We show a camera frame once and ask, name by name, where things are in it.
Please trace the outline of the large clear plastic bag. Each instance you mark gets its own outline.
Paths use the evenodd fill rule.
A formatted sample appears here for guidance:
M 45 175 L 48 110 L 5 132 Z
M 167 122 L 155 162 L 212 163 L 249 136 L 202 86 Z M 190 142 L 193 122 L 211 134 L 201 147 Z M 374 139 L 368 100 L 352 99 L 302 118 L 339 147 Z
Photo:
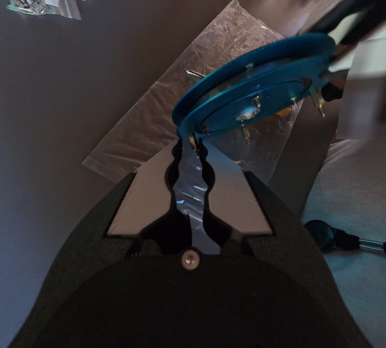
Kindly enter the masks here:
M 207 75 L 242 54 L 281 39 L 283 36 L 254 18 L 238 0 L 232 0 L 99 142 L 83 165 L 120 182 L 176 139 L 173 108 L 197 83 L 187 69 Z M 291 106 L 285 116 L 275 114 L 249 125 L 250 145 L 240 130 L 216 135 L 209 142 L 267 185 L 302 103 Z

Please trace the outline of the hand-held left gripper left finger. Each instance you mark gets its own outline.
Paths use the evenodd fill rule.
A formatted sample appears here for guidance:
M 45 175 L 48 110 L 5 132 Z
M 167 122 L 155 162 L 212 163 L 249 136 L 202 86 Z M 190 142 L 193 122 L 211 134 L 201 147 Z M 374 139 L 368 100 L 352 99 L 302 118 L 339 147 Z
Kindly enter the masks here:
M 154 240 L 161 253 L 191 248 L 190 219 L 178 210 L 173 190 L 182 147 L 181 139 L 174 140 L 137 169 L 107 229 L 108 237 Z

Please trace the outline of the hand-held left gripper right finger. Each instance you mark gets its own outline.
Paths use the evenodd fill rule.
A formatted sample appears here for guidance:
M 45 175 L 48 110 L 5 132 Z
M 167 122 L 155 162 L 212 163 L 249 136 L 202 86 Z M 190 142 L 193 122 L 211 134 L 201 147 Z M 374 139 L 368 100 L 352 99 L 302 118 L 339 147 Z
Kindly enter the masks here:
M 277 232 L 243 169 L 210 143 L 200 143 L 204 197 L 203 229 L 221 254 L 228 241 L 252 254 L 249 238 L 275 239 Z

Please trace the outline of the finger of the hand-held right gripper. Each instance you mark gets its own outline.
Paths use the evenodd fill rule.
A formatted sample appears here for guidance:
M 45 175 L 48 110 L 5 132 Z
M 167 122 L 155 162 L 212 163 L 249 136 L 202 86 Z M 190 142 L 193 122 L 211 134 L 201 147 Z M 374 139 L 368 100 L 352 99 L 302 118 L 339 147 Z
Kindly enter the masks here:
M 334 52 L 335 59 L 342 59 L 349 54 L 349 52 L 354 48 L 353 44 L 343 45 L 339 44 Z M 341 75 L 340 77 L 335 77 L 330 80 L 324 87 L 321 88 L 321 95 L 325 101 L 334 101 L 342 98 L 345 83 L 347 79 L 347 74 Z
M 354 26 L 344 32 L 343 45 L 353 45 L 370 35 L 377 27 L 385 22 L 385 0 L 339 0 L 333 4 L 310 26 L 305 27 L 304 33 L 332 32 L 346 17 L 357 14 L 359 17 Z

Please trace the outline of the blue round metal turntable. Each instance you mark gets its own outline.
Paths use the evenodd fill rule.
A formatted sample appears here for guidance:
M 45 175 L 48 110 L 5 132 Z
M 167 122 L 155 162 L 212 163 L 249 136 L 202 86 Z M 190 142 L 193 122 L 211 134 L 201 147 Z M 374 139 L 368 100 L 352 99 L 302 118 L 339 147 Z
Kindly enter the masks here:
M 282 39 L 245 53 L 196 83 L 176 103 L 177 135 L 191 142 L 265 119 L 326 85 L 335 41 L 324 33 Z

